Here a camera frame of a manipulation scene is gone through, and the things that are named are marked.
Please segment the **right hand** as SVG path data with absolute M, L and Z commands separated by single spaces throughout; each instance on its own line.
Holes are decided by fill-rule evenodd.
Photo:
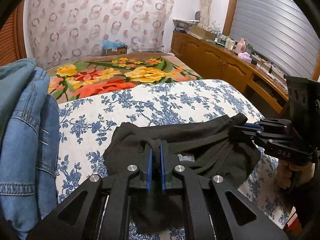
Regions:
M 305 184 L 313 178 L 314 174 L 314 163 L 308 162 L 304 166 L 298 166 L 288 161 L 278 160 L 276 180 L 283 189 Z

